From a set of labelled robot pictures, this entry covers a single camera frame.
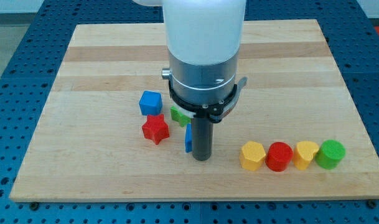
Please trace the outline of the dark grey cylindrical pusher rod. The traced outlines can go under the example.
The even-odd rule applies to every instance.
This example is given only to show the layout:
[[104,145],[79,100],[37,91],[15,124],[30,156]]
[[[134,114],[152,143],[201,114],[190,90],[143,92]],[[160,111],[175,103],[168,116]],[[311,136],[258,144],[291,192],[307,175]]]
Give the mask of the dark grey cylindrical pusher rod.
[[212,154],[213,124],[207,118],[191,121],[192,155],[198,161],[206,161]]

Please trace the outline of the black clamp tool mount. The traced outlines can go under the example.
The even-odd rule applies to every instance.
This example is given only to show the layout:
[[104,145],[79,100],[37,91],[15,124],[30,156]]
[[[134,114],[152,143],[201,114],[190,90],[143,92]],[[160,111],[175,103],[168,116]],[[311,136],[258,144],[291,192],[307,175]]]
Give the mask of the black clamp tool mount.
[[243,77],[242,79],[240,79],[238,83],[234,84],[233,90],[224,100],[220,100],[218,103],[215,103],[213,105],[194,105],[184,101],[173,90],[171,81],[168,82],[169,95],[170,98],[174,101],[175,107],[183,115],[191,119],[206,118],[211,123],[219,123],[234,109],[239,100],[240,92],[242,88],[246,86],[247,81],[247,77]]

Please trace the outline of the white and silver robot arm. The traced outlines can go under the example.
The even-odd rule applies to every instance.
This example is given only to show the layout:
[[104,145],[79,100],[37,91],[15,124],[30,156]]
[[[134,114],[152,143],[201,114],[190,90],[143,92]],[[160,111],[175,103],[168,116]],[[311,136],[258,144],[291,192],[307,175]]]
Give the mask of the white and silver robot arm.
[[235,107],[247,79],[235,80],[245,0],[134,0],[159,6],[166,27],[170,98],[191,118],[192,155],[212,155],[213,125]]

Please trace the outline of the green block behind arm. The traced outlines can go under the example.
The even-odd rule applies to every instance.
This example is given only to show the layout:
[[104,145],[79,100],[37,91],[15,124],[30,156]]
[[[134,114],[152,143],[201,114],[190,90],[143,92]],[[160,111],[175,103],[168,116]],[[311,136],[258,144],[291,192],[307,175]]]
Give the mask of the green block behind arm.
[[175,106],[171,106],[170,112],[171,119],[173,121],[177,121],[180,127],[184,127],[187,124],[191,123],[191,119],[182,112],[180,112]]

